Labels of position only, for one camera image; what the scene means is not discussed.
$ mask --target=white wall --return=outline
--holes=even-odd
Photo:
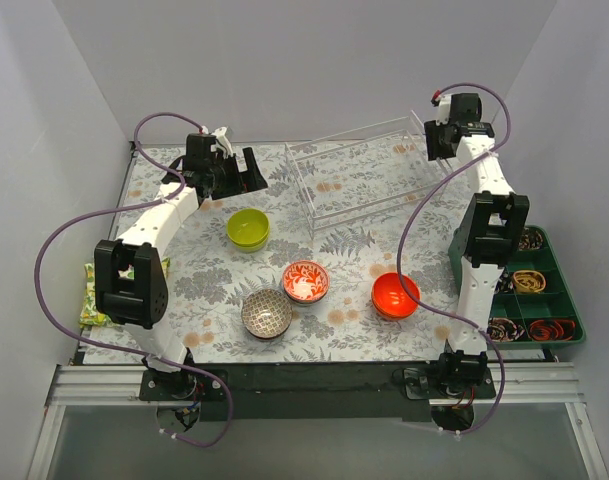
[[[571,356],[609,469],[609,0],[558,2],[510,90],[507,178],[531,199],[586,326]]]
[[[33,262],[57,225],[114,206],[128,142],[49,0],[0,0],[0,479],[24,478],[55,364],[74,344],[35,299]],[[109,219],[56,242],[47,295],[76,324],[82,264]]]
[[[432,116],[433,92],[456,81],[505,94],[555,0],[54,3],[127,136],[171,110],[247,141]],[[185,137],[173,121],[143,136]]]

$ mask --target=yellow-green bowl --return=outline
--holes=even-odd
[[[237,248],[238,250],[244,252],[244,253],[253,253],[253,252],[257,252],[258,250],[261,250],[262,248],[264,248],[264,245],[266,245],[266,242],[268,242],[268,236],[262,240],[260,243],[258,243],[257,245],[251,245],[250,247],[244,247],[242,245],[238,245],[237,243],[233,242],[233,245],[235,245],[235,248]]]
[[[240,210],[226,225],[228,238],[236,247],[253,248],[268,239],[270,230],[266,214],[255,208]]]
[[[255,247],[256,245],[259,245],[260,243],[266,243],[266,240],[268,240],[268,236],[271,234],[271,228],[269,227],[268,229],[268,233],[266,234],[266,236],[260,240],[259,242],[255,243],[254,245],[240,245],[239,243],[235,243],[233,241],[231,241],[231,243],[233,245],[235,245],[236,247]]]

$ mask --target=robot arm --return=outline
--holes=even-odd
[[[161,259],[182,223],[205,199],[225,198],[267,188],[251,148],[243,150],[247,170],[240,172],[229,140],[228,127],[213,134],[191,134],[186,154],[171,168],[182,173],[186,187],[174,198],[144,212],[115,241],[102,240],[95,248],[95,297],[98,311],[123,325],[139,347],[151,353],[144,359],[149,371],[168,393],[184,398],[193,382],[185,370],[159,362],[161,357],[179,364],[192,364],[190,352],[173,334],[164,313],[168,287]],[[177,189],[178,178],[167,174],[157,198]],[[120,272],[133,267],[133,278]]]
[[[425,124],[429,160],[456,156],[466,164],[495,144],[490,124],[481,122],[482,104],[476,94],[434,99],[436,120]],[[455,231],[449,257],[460,290],[457,314],[486,329],[495,286],[517,250],[529,201],[506,182],[497,155],[489,154],[467,170],[473,198]],[[448,338],[453,351],[479,355],[487,345],[477,331],[456,322]]]

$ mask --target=transparent plastic container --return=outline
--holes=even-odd
[[[428,161],[424,127],[414,112],[287,144],[285,151],[311,238],[325,228],[417,202],[452,171],[448,162]]]

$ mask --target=green organizer tray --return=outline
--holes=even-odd
[[[542,234],[544,243],[538,250],[518,250],[507,265],[509,273],[517,270],[537,270],[546,278],[546,288],[542,293],[499,293],[493,298],[491,318],[504,317],[524,328],[524,334],[512,342],[496,342],[503,350],[560,348],[576,345],[586,340],[584,325],[577,313],[575,303],[564,280],[557,258],[546,231],[529,225]],[[462,266],[460,254],[454,248],[449,249],[449,257],[455,284],[459,292],[462,286]],[[530,325],[539,319],[565,318],[575,322],[575,332],[571,340],[536,341],[528,331]]]

